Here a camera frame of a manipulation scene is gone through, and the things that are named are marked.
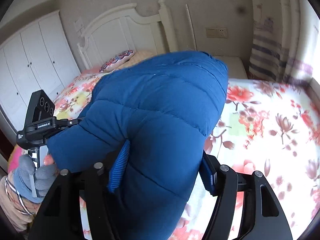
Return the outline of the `grey gloved left hand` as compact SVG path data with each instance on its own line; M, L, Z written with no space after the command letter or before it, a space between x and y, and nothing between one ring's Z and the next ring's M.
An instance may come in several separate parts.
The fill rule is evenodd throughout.
M22 197L36 204L43 201L56 177L56 163L50 154L45 156L43 165L38 169L30 155L20 156L13 173L15 189Z

